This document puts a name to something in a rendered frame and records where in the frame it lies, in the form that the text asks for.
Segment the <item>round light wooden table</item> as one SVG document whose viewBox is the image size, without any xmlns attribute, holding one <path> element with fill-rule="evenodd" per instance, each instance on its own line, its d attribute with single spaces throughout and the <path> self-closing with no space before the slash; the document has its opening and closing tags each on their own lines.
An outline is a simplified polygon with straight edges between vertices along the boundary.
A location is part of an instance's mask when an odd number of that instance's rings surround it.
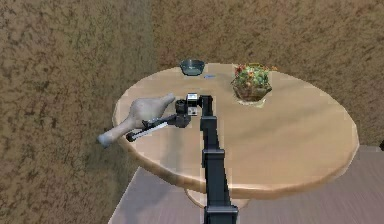
<svg viewBox="0 0 384 224">
<path fill-rule="evenodd" d="M 215 75 L 205 79 L 205 75 Z M 357 128 L 336 100 L 301 79 L 273 71 L 272 91 L 256 105 L 238 102 L 231 86 L 234 67 L 209 63 L 202 75 L 179 68 L 141 79 L 118 100 L 112 121 L 119 125 L 137 98 L 173 93 L 210 95 L 218 137 L 225 150 L 231 198 L 275 199 L 325 184 L 343 175 L 359 147 Z"/>
</svg>

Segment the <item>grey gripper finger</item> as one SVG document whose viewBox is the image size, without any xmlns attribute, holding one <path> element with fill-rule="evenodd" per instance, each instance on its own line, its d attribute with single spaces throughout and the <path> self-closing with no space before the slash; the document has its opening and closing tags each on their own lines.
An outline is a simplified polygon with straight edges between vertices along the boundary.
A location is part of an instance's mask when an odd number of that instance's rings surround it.
<svg viewBox="0 0 384 224">
<path fill-rule="evenodd" d="M 169 122 L 172 122 L 175 118 L 176 118 L 175 115 L 170 115 L 168 117 L 163 117 L 163 118 L 153 118 L 150 120 L 143 120 L 142 124 L 146 129 L 150 129 L 150 128 L 159 126 L 163 123 L 168 124 Z"/>
<path fill-rule="evenodd" d="M 136 141 L 138 138 L 141 138 L 145 135 L 148 135 L 156 130 L 159 130 L 161 128 L 164 128 L 168 125 L 167 122 L 152 122 L 152 123 L 148 123 L 144 129 L 142 129 L 141 131 L 139 132 L 130 132 L 126 135 L 126 139 L 129 141 L 129 142 L 134 142 Z"/>
</svg>

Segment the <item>potted flowering plant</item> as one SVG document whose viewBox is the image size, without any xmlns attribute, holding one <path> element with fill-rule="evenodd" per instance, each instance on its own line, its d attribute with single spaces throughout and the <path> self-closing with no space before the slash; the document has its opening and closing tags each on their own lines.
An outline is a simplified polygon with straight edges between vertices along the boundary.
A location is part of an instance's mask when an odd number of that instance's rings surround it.
<svg viewBox="0 0 384 224">
<path fill-rule="evenodd" d="M 231 86 L 235 96 L 245 102 L 258 102 L 269 92 L 272 86 L 269 74 L 277 68 L 260 63 L 237 64 L 234 66 L 234 79 Z"/>
</svg>

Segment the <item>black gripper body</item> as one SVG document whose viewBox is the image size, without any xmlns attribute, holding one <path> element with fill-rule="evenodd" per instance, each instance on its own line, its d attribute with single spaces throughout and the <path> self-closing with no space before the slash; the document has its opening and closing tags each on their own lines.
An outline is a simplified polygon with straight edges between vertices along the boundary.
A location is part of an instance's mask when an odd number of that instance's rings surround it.
<svg viewBox="0 0 384 224">
<path fill-rule="evenodd" d="M 191 116 L 188 114 L 187 101 L 180 99 L 175 102 L 176 113 L 171 116 L 168 121 L 169 125 L 173 125 L 178 128 L 185 128 L 191 121 Z"/>
</svg>

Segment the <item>dark grey bowl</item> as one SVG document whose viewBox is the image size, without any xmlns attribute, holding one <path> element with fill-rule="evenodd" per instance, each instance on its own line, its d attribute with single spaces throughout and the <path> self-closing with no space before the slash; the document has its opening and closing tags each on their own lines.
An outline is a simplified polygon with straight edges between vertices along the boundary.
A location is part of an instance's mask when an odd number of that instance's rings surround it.
<svg viewBox="0 0 384 224">
<path fill-rule="evenodd" d="M 197 59 L 186 59 L 179 64 L 179 67 L 186 76 L 199 76 L 204 70 L 205 62 Z"/>
</svg>

